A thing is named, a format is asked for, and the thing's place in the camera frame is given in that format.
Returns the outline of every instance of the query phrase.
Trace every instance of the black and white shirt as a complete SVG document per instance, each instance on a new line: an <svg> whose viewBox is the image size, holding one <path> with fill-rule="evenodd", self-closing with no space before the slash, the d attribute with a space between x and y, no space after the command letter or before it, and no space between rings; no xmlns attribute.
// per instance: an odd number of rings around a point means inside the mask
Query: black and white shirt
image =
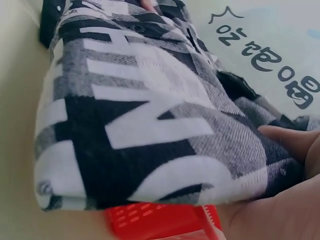
<svg viewBox="0 0 320 240"><path fill-rule="evenodd" d="M317 120L290 121L225 72L181 0L152 2L159 15L138 0L64 3L35 131L42 209L219 204L302 181L303 166L257 127Z"/></svg>

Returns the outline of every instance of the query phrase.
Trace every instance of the white paper bag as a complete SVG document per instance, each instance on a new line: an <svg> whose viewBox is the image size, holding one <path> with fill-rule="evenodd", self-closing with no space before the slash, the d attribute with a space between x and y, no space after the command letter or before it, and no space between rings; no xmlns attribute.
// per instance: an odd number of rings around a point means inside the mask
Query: white paper bag
<svg viewBox="0 0 320 240"><path fill-rule="evenodd" d="M320 114L320 14L313 0L185 0L224 67L290 118Z"/></svg>

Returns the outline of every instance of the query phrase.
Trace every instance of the printed chinese characters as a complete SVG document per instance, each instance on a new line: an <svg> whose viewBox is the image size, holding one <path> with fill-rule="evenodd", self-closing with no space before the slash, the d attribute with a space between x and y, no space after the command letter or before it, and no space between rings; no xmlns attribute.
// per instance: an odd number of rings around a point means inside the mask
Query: printed chinese characters
<svg viewBox="0 0 320 240"><path fill-rule="evenodd" d="M244 33L241 27L232 31L231 26L225 24L216 29L219 35L218 40L225 46L230 47L232 41L239 41L248 36ZM261 47L255 41L250 41L245 44L241 55L244 57L251 57L251 65L260 72L272 72L271 67L263 67L263 63L279 64L282 62L282 57L276 52L272 51L269 46ZM320 92L320 83L311 76L305 76L300 82L293 80L295 71L290 66L284 66L279 71L277 77L279 81L285 83L284 88L286 94L291 98L294 104L301 110L308 108L314 101L312 94Z"/></svg>

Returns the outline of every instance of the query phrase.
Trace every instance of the shirt button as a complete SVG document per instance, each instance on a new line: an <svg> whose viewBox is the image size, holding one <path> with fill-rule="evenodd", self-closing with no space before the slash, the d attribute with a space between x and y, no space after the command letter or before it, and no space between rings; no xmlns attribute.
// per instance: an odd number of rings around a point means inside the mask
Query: shirt button
<svg viewBox="0 0 320 240"><path fill-rule="evenodd" d="M138 34L143 34L146 31L145 27L141 25L133 25L130 27L130 29Z"/></svg>

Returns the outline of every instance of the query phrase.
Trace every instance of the beige surface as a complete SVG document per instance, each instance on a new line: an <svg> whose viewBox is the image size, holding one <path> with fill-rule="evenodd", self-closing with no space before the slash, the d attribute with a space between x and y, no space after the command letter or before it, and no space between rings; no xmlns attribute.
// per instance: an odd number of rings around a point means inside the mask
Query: beige surface
<svg viewBox="0 0 320 240"><path fill-rule="evenodd" d="M33 133L49 58L31 12L18 0L0 1L0 239L110 240L100 213L44 213L36 204Z"/></svg>

